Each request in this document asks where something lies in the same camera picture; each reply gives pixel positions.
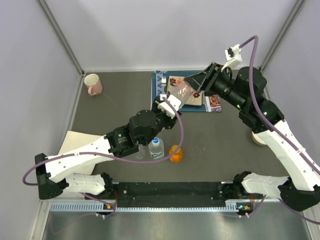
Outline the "orange juice bottle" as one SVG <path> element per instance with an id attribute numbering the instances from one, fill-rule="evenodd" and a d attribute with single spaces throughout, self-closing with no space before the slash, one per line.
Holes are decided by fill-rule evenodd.
<path id="1" fill-rule="evenodd" d="M 170 161 L 175 164 L 180 163 L 183 159 L 183 150 L 178 148 L 178 145 L 173 145 L 169 150 L 169 154 L 171 155 L 173 152 L 174 154 L 170 157 Z"/>

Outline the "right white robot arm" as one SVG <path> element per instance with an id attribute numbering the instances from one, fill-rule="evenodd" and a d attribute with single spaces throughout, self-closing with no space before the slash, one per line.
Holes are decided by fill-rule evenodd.
<path id="1" fill-rule="evenodd" d="M 242 67 L 235 78 L 217 63 L 185 77 L 185 83 L 206 96 L 218 95 L 239 111 L 239 118 L 275 154 L 286 169 L 283 177 L 237 174 L 232 192 L 223 190 L 225 199 L 261 194 L 282 200 L 301 212 L 320 202 L 319 167 L 299 144 L 276 104 L 263 95 L 267 80 L 257 68 Z"/>

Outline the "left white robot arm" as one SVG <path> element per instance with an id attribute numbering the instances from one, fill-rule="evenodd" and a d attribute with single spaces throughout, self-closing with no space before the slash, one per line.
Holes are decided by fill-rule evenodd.
<path id="1" fill-rule="evenodd" d="M 102 173 L 92 175 L 80 171 L 101 162 L 120 160 L 139 151 L 140 146 L 156 144 L 156 136 L 180 122 L 182 102 L 175 96 L 156 97 L 151 110 L 141 110 L 128 124 L 69 152 L 35 156 L 38 195 L 49 200 L 63 193 L 86 193 L 109 198 L 114 191 L 111 177 Z"/>

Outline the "red label water bottle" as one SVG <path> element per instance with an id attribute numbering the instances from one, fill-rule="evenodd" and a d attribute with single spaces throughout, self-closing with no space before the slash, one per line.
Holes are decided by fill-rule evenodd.
<path id="1" fill-rule="evenodd" d="M 193 89 L 184 81 L 183 77 L 171 78 L 167 86 L 167 94 L 180 100 L 179 108 L 182 108 L 193 94 Z"/>

